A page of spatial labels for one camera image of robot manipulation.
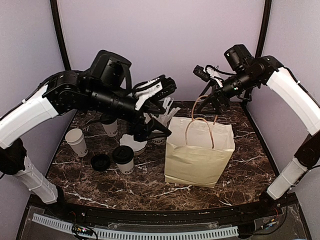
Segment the black coffee cup lid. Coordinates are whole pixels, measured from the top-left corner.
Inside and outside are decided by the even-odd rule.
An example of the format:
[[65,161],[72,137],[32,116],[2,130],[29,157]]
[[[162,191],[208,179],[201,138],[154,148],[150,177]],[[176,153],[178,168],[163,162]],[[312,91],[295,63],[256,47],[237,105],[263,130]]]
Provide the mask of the black coffee cup lid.
[[134,151],[127,145],[120,145],[112,152],[112,159],[116,164],[125,165],[134,158]]

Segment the brown paper takeout bag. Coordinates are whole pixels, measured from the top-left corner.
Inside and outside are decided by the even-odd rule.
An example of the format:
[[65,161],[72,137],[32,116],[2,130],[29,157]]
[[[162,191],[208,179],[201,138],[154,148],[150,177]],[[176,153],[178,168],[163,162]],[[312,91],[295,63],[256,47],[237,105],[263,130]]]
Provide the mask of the brown paper takeout bag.
[[236,148],[232,125],[174,116],[168,128],[165,182],[214,188]]

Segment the white paper coffee cup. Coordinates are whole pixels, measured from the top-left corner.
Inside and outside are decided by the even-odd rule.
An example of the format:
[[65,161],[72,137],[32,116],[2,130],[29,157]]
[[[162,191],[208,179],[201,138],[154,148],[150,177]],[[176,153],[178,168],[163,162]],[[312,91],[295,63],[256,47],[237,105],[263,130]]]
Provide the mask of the white paper coffee cup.
[[129,175],[133,172],[134,170],[134,159],[131,158],[130,160],[126,160],[126,161],[115,161],[118,169],[120,170],[120,172],[124,175]]

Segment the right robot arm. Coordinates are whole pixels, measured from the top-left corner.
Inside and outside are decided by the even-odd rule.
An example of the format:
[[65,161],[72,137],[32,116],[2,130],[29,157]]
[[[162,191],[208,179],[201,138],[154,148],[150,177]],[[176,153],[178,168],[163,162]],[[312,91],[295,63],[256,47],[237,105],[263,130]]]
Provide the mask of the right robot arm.
[[320,105],[303,88],[290,69],[270,55],[257,58],[247,56],[243,60],[232,61],[231,65],[234,74],[226,79],[215,76],[217,70],[212,65],[197,64],[194,67],[194,75],[204,82],[213,82],[217,87],[203,98],[198,112],[211,104],[214,113],[221,114],[229,107],[233,97],[240,97],[249,88],[267,86],[278,95],[308,134],[292,160],[264,191],[266,198],[255,205],[255,213],[266,217],[274,210],[274,201],[297,184],[320,159]]

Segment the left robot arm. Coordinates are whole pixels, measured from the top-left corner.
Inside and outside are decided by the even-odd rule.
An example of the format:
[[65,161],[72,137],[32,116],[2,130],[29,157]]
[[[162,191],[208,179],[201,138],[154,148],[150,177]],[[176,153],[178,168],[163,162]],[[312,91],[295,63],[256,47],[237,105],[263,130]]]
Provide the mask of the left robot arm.
[[41,123],[71,110],[96,111],[128,123],[127,133],[137,142],[168,137],[170,130],[145,114],[163,114],[159,101],[176,90],[164,75],[134,88],[110,86],[88,71],[62,71],[45,79],[25,100],[0,119],[0,170],[20,180],[60,218],[70,206],[61,188],[49,182],[32,164],[21,137]]

